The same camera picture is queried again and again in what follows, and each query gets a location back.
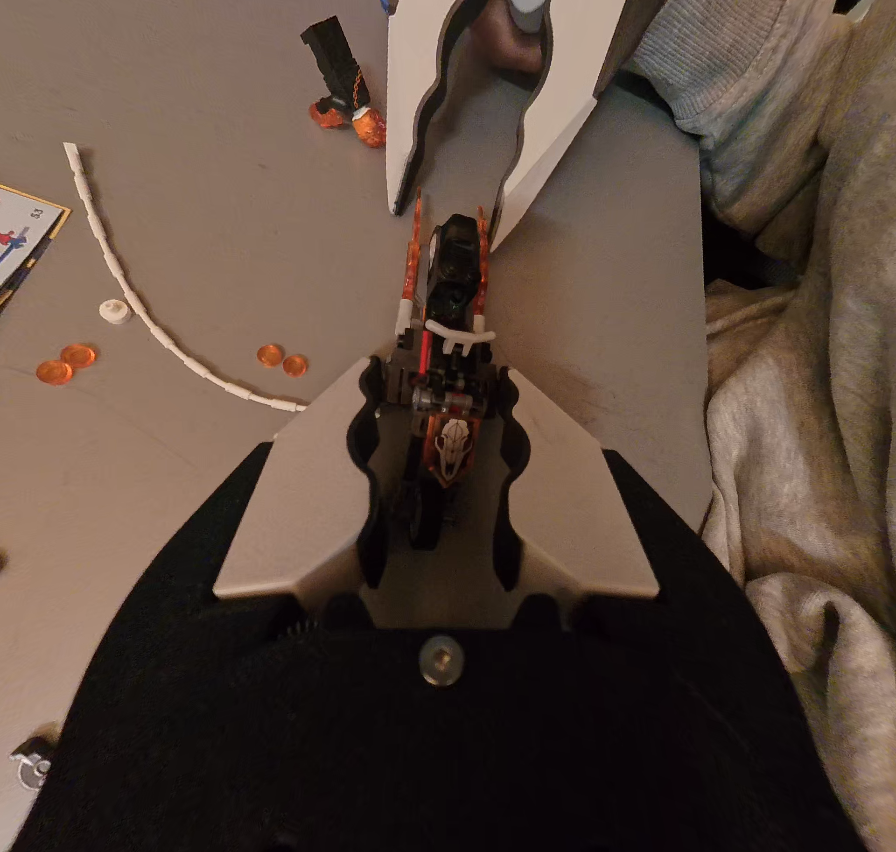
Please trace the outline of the person's right hand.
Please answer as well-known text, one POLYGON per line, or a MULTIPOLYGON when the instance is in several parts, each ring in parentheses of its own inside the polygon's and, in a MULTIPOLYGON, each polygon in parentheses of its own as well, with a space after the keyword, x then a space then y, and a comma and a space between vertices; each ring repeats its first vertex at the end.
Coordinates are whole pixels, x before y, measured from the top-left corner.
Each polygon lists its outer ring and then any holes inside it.
POLYGON ((491 67, 529 76, 542 73, 541 37, 517 26, 510 0, 488 0, 471 24, 470 32, 476 50, 491 67))

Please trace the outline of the black lego minifigure with flames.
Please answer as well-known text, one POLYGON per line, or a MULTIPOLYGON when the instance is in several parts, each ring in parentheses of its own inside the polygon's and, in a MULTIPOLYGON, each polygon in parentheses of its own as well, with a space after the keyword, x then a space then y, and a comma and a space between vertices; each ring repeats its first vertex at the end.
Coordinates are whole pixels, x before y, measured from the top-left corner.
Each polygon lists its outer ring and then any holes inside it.
POLYGON ((309 106, 312 121, 321 129, 351 126, 368 148, 386 145, 386 122, 375 108, 364 74, 345 37, 339 17, 309 26, 300 36, 315 56, 328 94, 309 106))

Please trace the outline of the lego instruction booklet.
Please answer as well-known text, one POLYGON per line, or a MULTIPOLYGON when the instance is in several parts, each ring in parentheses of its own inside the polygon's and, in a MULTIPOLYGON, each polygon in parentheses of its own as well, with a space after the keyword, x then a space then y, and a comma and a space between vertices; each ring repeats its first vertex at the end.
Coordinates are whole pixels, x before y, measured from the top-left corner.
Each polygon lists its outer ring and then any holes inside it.
POLYGON ((1 311, 5 311, 72 213, 1 185, 1 311))

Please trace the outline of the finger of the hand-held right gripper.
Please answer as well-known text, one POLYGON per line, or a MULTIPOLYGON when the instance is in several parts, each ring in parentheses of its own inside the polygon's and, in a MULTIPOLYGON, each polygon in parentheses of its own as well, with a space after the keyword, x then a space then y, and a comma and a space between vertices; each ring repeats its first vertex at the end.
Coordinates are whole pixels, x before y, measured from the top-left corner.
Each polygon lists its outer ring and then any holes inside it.
POLYGON ((489 230, 493 251, 520 223, 597 104, 626 0, 544 0, 543 72, 524 107, 489 230))
POLYGON ((428 128, 447 93, 454 45, 488 0, 387 0, 385 155, 391 212, 408 207, 428 128))

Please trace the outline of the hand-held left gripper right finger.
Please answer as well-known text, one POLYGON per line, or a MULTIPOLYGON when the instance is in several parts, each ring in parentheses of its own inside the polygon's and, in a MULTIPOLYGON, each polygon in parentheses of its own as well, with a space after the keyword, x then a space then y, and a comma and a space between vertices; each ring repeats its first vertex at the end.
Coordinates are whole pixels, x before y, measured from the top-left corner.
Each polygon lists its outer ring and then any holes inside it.
POLYGON ((655 599, 658 580, 599 441, 513 368, 500 372, 497 411, 508 470, 496 516, 504 589, 542 575, 564 599, 655 599))

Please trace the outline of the black white round object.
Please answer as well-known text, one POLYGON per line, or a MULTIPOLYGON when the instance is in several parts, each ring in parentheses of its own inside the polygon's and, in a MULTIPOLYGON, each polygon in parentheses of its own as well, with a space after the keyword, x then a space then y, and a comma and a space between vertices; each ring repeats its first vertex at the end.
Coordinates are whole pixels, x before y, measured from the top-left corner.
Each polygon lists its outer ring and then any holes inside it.
POLYGON ((31 732, 10 753, 16 768, 18 783, 32 793, 38 793, 48 778, 60 737, 58 723, 47 723, 31 732))

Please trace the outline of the black orange lego motorcycle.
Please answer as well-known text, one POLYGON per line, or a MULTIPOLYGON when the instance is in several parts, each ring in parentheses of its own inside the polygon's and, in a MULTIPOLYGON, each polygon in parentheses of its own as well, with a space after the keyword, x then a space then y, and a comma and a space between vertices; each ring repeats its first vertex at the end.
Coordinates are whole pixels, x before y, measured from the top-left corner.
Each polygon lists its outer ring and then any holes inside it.
POLYGON ((489 242, 482 212, 437 225, 424 259, 422 194, 414 205, 385 400, 409 409, 401 505, 409 543, 437 546, 449 505, 474 466, 482 424, 494 414, 497 366, 487 331, 489 242))

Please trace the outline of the person's right forearm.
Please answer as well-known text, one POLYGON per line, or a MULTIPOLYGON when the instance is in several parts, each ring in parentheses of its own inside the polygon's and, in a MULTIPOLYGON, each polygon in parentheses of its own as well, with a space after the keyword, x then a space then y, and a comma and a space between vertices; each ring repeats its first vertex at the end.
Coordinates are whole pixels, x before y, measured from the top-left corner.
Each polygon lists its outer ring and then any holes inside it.
POLYGON ((667 0, 633 68, 696 137, 704 160, 738 138, 758 148, 813 74, 835 0, 667 0))

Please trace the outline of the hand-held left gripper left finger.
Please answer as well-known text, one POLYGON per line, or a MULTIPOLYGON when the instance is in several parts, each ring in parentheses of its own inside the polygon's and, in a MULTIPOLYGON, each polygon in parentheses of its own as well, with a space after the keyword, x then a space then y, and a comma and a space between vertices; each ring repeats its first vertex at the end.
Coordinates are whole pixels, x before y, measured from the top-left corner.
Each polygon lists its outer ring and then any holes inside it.
POLYGON ((213 591, 220 600, 290 595, 326 602, 357 592, 359 542, 371 514, 366 463, 350 453, 350 426, 368 398, 363 357, 274 437, 213 591))

